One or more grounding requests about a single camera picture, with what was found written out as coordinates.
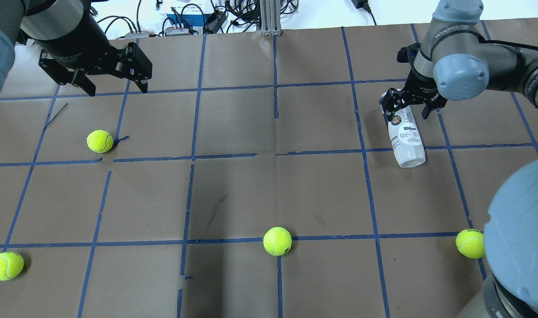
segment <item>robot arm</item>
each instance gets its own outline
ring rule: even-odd
[[[146,93],[152,63],[131,42],[114,48],[90,14],[91,0],[0,0],[0,91],[14,60],[20,28],[43,48],[39,66],[59,85],[94,96],[86,75],[110,74],[134,81]]]
[[[473,98],[485,89],[521,93],[538,108],[538,48],[487,41],[475,28],[481,0],[441,0],[422,44],[402,48],[397,60],[410,74],[402,90],[391,88],[381,101],[389,120],[394,112],[425,103],[422,117],[448,99]]]

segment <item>metal post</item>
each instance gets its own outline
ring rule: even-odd
[[[261,34],[281,35],[281,6],[280,0],[260,0],[261,4]]]

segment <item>white floor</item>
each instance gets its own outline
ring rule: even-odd
[[[373,21],[362,9],[355,9],[351,0],[299,0],[297,14],[285,16],[281,20],[283,29],[315,29],[333,27],[368,26]],[[432,18],[439,0],[369,0],[378,24],[427,23]],[[140,25],[142,30],[160,32],[165,18],[162,10],[155,10],[155,0],[142,0]],[[109,15],[122,15],[136,20],[138,0],[109,0],[94,2],[99,12],[96,20]],[[483,0],[485,11],[482,20],[536,18],[538,0]],[[101,23],[105,28],[112,19]],[[232,27],[230,32],[241,32],[243,28]],[[125,22],[115,22],[107,32],[108,38],[118,38],[128,32]]]

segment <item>yellow tennis ball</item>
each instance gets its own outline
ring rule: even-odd
[[[455,246],[461,254],[474,260],[485,257],[485,244],[481,231],[465,229],[459,232],[455,238]]]
[[[0,280],[11,280],[23,269],[23,258],[14,252],[0,253]]]
[[[273,256],[281,256],[291,249],[293,239],[291,233],[282,227],[273,227],[263,237],[263,247]]]
[[[88,135],[87,145],[96,153],[105,153],[114,145],[114,138],[107,131],[95,130]]]

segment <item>white label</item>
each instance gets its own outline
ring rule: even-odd
[[[418,129],[414,123],[402,124],[401,127],[398,128],[398,139],[406,145],[422,145],[420,134],[418,133]]]

